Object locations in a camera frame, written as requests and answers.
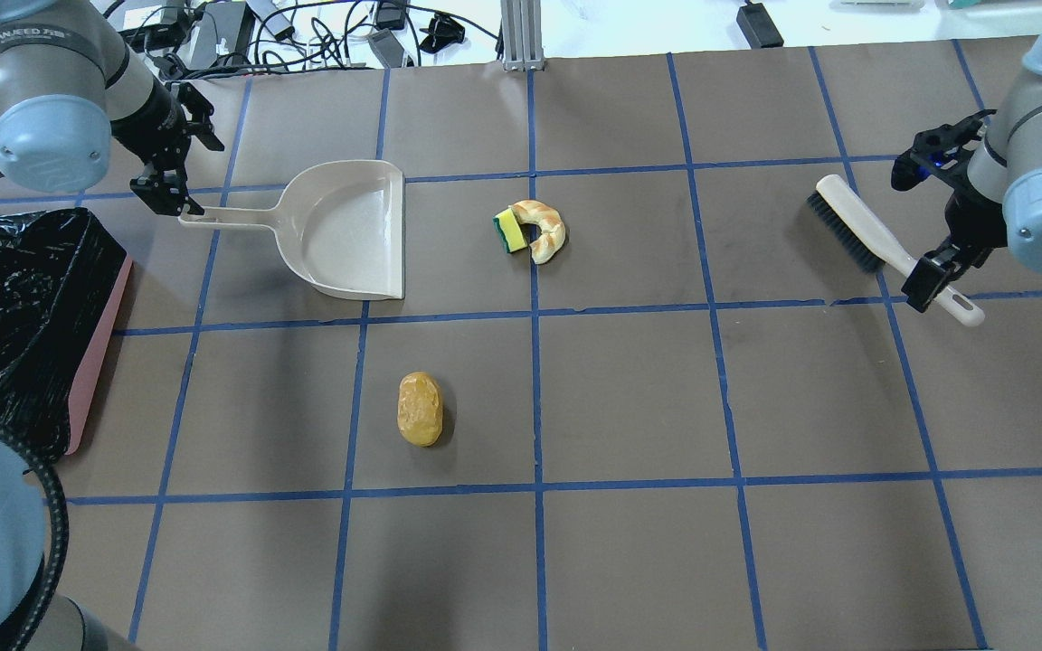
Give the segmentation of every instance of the cleaning brush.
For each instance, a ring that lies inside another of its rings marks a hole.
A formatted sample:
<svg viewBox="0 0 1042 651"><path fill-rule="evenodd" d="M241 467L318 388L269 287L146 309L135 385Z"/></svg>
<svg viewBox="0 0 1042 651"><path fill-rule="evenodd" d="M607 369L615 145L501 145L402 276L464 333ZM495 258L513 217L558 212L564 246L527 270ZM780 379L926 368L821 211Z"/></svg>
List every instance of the cleaning brush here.
<svg viewBox="0 0 1042 651"><path fill-rule="evenodd" d="M807 203L865 272L875 273L887 262L903 277L911 275L914 257L842 177L837 174L822 177ZM935 302L965 326L984 323L984 310L950 284L939 292Z"/></svg>

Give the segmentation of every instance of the black trash bag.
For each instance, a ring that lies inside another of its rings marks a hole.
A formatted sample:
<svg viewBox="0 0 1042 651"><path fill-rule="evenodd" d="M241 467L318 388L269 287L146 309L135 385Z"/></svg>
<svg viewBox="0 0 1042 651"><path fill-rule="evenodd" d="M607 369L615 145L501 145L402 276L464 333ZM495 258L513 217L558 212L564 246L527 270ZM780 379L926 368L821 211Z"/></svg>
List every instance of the black trash bag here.
<svg viewBox="0 0 1042 651"><path fill-rule="evenodd" d="M67 396L127 253L88 209L0 216L0 421L53 462Z"/></svg>

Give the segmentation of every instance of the yellow object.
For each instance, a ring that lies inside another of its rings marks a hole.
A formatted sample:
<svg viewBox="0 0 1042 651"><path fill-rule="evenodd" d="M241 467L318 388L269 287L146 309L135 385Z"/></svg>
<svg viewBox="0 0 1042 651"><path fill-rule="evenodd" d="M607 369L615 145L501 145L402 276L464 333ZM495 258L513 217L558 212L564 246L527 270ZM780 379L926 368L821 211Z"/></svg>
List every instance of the yellow object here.
<svg viewBox="0 0 1042 651"><path fill-rule="evenodd" d="M549 258L566 244L566 223L562 222L562 215L537 199L513 203L510 209L517 216L518 222L534 223L541 229L541 236L529 244L532 262L549 262Z"/></svg>
<svg viewBox="0 0 1042 651"><path fill-rule="evenodd" d="M521 251L525 247L524 234L521 233L521 226L513 215L513 209L503 209L493 218L493 226L497 228L497 234L501 236L501 246L511 254L513 251Z"/></svg>
<svg viewBox="0 0 1042 651"><path fill-rule="evenodd" d="M445 400L433 376L417 371L401 380L396 401L396 426L413 445L428 448L442 435Z"/></svg>

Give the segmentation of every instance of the yellow and green sponge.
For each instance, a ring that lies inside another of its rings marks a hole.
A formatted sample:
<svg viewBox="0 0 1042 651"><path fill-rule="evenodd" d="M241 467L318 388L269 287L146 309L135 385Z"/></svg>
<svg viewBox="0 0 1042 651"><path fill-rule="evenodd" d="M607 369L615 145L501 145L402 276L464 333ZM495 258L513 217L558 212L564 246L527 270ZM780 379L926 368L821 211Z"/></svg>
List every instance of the yellow and green sponge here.
<svg viewBox="0 0 1042 651"><path fill-rule="evenodd" d="M513 209L503 209L497 217L493 218L493 226L497 228L497 234L501 236L501 246L512 254L513 251L521 251L528 247L525 243L524 234L521 233L521 225L518 223Z"/></svg>

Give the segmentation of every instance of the dustpan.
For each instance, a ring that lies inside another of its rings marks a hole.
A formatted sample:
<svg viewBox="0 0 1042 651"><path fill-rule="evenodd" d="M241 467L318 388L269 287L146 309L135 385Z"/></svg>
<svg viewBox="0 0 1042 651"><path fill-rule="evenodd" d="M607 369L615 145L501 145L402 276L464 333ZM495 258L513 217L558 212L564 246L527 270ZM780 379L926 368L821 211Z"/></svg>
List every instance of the dustpan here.
<svg viewBox="0 0 1042 651"><path fill-rule="evenodd" d="M289 269L327 296L404 298L404 174L389 161L328 161L297 174L271 209L203 206L179 223L271 230Z"/></svg>

